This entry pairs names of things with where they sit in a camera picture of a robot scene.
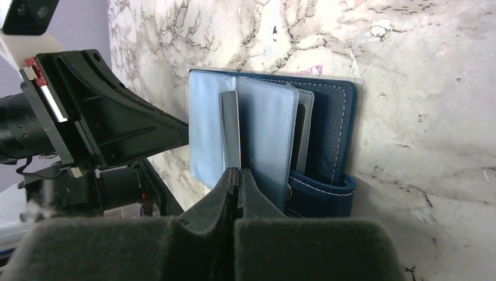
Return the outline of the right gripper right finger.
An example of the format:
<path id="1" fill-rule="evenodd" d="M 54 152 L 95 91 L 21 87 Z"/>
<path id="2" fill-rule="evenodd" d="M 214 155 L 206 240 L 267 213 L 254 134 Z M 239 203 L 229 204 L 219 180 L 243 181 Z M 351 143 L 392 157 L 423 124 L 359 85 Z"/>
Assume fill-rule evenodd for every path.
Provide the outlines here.
<path id="1" fill-rule="evenodd" d="M 238 280 L 404 280 L 385 229 L 352 218 L 288 218 L 240 173 Z"/>

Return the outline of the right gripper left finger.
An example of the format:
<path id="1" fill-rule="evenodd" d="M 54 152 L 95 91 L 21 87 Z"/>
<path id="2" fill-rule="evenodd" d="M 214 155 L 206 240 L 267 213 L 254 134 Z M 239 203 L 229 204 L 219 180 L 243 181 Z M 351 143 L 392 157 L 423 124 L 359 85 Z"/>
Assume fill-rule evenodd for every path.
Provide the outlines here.
<path id="1" fill-rule="evenodd" d="M 37 223 L 2 280 L 233 280 L 240 171 L 178 217 L 57 218 Z"/>

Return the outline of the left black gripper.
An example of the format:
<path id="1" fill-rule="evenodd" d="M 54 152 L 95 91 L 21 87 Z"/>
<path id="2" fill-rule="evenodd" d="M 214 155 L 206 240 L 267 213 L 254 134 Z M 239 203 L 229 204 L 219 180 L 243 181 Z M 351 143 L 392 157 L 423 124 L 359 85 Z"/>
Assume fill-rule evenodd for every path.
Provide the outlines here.
<path id="1" fill-rule="evenodd" d="M 21 62 L 19 94 L 1 98 L 1 163 L 59 156 L 28 178 L 94 178 L 101 170 L 188 144 L 188 125 L 128 89 L 95 49 Z"/>

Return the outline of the black credit card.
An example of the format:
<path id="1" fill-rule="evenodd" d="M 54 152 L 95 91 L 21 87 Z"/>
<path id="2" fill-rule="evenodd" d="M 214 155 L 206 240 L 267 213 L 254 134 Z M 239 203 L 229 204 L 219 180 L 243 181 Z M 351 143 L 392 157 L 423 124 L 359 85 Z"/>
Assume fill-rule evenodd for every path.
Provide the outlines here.
<path id="1" fill-rule="evenodd" d="M 312 91 L 297 88 L 289 83 L 287 86 L 295 88 L 299 94 L 290 168 L 292 171 L 303 173 L 306 168 L 315 95 Z"/>

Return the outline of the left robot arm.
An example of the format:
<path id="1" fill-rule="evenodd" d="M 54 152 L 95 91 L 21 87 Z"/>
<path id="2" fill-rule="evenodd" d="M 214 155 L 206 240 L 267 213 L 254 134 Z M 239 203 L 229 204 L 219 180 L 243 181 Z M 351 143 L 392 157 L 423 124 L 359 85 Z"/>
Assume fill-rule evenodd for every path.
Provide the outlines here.
<path id="1" fill-rule="evenodd" d="M 188 143 L 188 125 L 127 89 L 95 49 L 25 60 L 21 92 L 1 98 L 1 163 L 17 168 L 28 202 L 57 217 L 96 217 L 140 204 L 144 216 L 182 209 L 148 157 Z"/>

